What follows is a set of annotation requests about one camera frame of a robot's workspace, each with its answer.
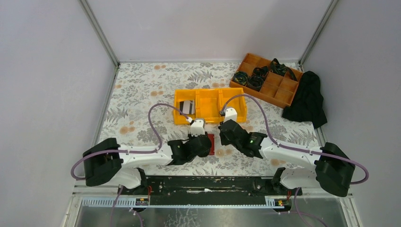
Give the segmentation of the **yellow three-compartment bin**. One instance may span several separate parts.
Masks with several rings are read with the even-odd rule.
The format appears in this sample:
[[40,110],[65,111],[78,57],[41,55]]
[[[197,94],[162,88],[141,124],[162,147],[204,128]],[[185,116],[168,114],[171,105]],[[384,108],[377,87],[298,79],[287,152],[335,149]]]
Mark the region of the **yellow three-compartment bin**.
[[[244,94],[242,88],[217,88],[217,89],[182,89],[175,90],[174,106],[179,109],[179,102],[184,100],[195,101],[195,114],[187,114],[189,117],[204,119],[206,123],[220,123],[220,116],[226,101],[230,98]],[[243,96],[230,101],[226,107],[233,107],[237,111],[237,122],[246,122],[247,106]],[[175,125],[189,124],[186,118],[178,111],[173,110]]]

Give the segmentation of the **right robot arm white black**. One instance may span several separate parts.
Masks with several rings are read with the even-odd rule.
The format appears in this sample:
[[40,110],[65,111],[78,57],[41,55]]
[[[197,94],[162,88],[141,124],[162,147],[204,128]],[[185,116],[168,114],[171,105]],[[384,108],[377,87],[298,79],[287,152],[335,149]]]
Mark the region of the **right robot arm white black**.
[[271,180],[274,193],[295,193],[297,188],[322,188],[326,192],[345,197],[355,171],[355,164],[335,144],[323,147],[301,146],[288,142],[274,142],[268,135],[247,132],[237,122],[228,120],[219,125],[222,145],[232,145],[247,157],[277,159],[296,168],[279,167]]

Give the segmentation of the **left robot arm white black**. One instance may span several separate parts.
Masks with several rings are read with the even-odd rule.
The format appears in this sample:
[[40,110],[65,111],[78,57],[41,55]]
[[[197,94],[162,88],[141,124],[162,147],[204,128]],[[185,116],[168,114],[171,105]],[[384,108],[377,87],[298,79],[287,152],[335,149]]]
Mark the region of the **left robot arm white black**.
[[83,153],[86,186],[106,183],[122,185],[135,194],[142,194],[147,187],[143,165],[180,166],[196,157],[209,155],[214,143],[207,134],[189,136],[187,140],[171,140],[155,147],[123,148],[116,138],[108,138]]

